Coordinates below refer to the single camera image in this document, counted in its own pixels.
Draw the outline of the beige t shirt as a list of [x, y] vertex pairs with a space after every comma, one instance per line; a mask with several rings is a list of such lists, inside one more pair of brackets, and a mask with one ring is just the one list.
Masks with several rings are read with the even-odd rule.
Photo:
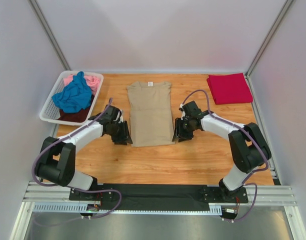
[[171, 86], [163, 82], [134, 82], [127, 86], [133, 147], [173, 145]]

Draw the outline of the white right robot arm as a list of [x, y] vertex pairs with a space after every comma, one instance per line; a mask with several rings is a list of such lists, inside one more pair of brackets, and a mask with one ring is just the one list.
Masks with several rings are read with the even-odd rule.
[[272, 153], [256, 123], [224, 119], [210, 110], [202, 111], [195, 101], [181, 104], [179, 110], [182, 115], [175, 119], [174, 142], [192, 140], [196, 130], [213, 133], [229, 142], [233, 167], [219, 182], [224, 193], [239, 190], [257, 170], [269, 167]]

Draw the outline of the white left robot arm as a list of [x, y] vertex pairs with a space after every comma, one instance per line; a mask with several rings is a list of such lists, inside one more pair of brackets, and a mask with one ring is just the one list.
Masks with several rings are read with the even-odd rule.
[[95, 191], [95, 177], [76, 170], [76, 154], [92, 141], [108, 135], [115, 145], [132, 144], [128, 123], [122, 111], [106, 105], [103, 112], [91, 116], [82, 126], [59, 138], [47, 137], [36, 157], [31, 174], [45, 187], [69, 187], [81, 192]]

